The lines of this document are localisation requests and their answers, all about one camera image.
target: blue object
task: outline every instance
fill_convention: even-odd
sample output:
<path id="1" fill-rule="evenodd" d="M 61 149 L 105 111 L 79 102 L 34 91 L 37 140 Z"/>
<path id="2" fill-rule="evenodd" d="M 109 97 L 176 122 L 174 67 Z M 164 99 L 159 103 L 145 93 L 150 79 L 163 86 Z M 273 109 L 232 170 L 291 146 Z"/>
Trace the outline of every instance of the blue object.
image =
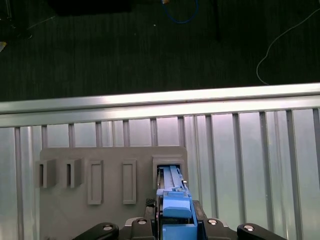
<path id="1" fill-rule="evenodd" d="M 168 12 L 168 9 L 166 8 L 165 4 L 161 1 L 161 5 L 166 13 L 166 15 L 176 24 L 186 24 L 188 22 L 190 22 L 198 13 L 198 9 L 199 9 L 199 5 L 198 5 L 198 0 L 195 0 L 195 12 L 194 14 L 186 21 L 177 21 L 176 19 L 174 19 Z"/>
<path id="2" fill-rule="evenodd" d="M 190 224 L 163 224 L 163 240 L 197 240 L 198 222 L 192 196 L 183 182 L 180 169 L 174 165 L 160 167 L 163 170 L 164 189 L 156 195 L 163 197 L 162 215 L 167 218 L 191 219 Z"/>
<path id="3" fill-rule="evenodd" d="M 163 240 L 197 240 L 198 222 L 192 197 L 189 194 L 189 205 L 192 212 L 192 224 L 164 224 L 162 225 Z"/>
<path id="4" fill-rule="evenodd" d="M 190 219 L 192 217 L 189 196 L 182 191 L 169 191 L 163 193 L 164 217 Z"/>

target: aluminum rail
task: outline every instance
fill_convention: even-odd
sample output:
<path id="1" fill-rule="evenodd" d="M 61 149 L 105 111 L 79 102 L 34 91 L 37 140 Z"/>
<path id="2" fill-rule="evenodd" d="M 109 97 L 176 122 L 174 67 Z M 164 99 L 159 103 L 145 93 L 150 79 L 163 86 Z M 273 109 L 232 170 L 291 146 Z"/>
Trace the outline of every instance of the aluminum rail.
<path id="1" fill-rule="evenodd" d="M 0 114 L 320 95 L 320 83 L 0 102 Z"/>
<path id="2" fill-rule="evenodd" d="M 1 102 L 0 128 L 319 106 L 320 83 Z"/>

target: gray plastic board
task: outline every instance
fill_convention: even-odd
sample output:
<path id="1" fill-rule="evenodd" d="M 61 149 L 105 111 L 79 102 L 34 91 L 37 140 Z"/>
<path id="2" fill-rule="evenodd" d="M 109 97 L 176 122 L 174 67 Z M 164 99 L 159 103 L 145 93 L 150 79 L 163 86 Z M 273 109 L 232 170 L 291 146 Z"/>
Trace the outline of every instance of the gray plastic board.
<path id="1" fill-rule="evenodd" d="M 102 222 L 121 229 L 142 217 L 162 164 L 180 165 L 188 180 L 187 151 L 179 146 L 43 149 L 35 169 L 40 240 L 70 240 Z"/>

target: white cable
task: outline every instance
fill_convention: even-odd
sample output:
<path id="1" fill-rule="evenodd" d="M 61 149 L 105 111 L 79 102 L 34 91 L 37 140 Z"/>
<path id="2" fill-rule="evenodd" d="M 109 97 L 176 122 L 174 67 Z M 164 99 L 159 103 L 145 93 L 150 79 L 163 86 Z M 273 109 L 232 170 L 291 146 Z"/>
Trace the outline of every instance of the white cable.
<path id="1" fill-rule="evenodd" d="M 261 79 L 261 77 L 259 76 L 259 67 L 260 65 L 263 63 L 264 60 L 266 60 L 266 58 L 268 57 L 269 55 L 269 51 L 272 47 L 272 45 L 279 39 L 281 38 L 283 35 L 285 35 L 286 33 L 288 33 L 289 31 L 291 31 L 292 29 L 295 29 L 296 27 L 300 26 L 301 24 L 303 24 L 305 21 L 307 21 L 309 18 L 311 18 L 316 12 L 320 11 L 320 8 L 318 8 L 317 10 L 315 10 L 314 12 L 312 12 L 309 16 L 307 16 L 304 20 L 302 20 L 301 22 L 299 22 L 297 25 L 294 25 L 293 27 L 290 27 L 288 30 L 286 30 L 284 33 L 280 34 L 279 36 L 277 36 L 273 42 L 269 45 L 268 47 L 268 50 L 266 51 L 266 54 L 264 56 L 264 58 L 261 59 L 261 61 L 258 63 L 258 65 L 256 66 L 256 70 L 255 70 L 255 73 L 256 73 L 256 76 L 258 77 L 258 79 L 265 85 L 269 85 L 268 83 L 266 83 L 265 81 L 263 81 Z"/>
<path id="2" fill-rule="evenodd" d="M 56 16 L 52 16 L 52 17 L 49 17 L 49 18 L 47 18 L 47 19 L 45 19 L 45 20 L 43 20 L 43 21 L 37 22 L 36 24 L 33 24 L 32 26 L 28 27 L 27 30 L 32 29 L 32 28 L 34 28 L 35 26 L 37 26 L 37 25 L 39 25 L 39 24 L 45 23 L 46 21 L 49 21 L 49 20 L 51 20 L 51 19 L 54 19 L 55 17 L 56 17 Z"/>

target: blue cable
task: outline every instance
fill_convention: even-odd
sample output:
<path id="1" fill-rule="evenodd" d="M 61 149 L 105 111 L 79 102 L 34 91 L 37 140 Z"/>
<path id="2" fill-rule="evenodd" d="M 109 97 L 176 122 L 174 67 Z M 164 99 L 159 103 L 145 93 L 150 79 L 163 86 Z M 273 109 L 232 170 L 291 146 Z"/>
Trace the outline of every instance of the blue cable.
<path id="1" fill-rule="evenodd" d="M 163 3 L 163 1 L 161 1 L 161 5 L 162 5 L 162 7 L 163 7 L 163 9 L 164 9 L 164 11 L 165 11 L 165 13 L 166 13 L 166 15 L 167 15 L 173 22 L 175 22 L 176 24 L 186 24 L 186 23 L 190 22 L 190 21 L 197 15 L 198 9 L 199 9 L 198 0 L 195 0 L 195 12 L 194 12 L 194 14 L 193 14 L 188 20 L 186 20 L 186 21 L 177 21 L 177 20 L 175 20 L 175 19 L 169 14 L 169 12 L 168 12 L 165 4 Z"/>

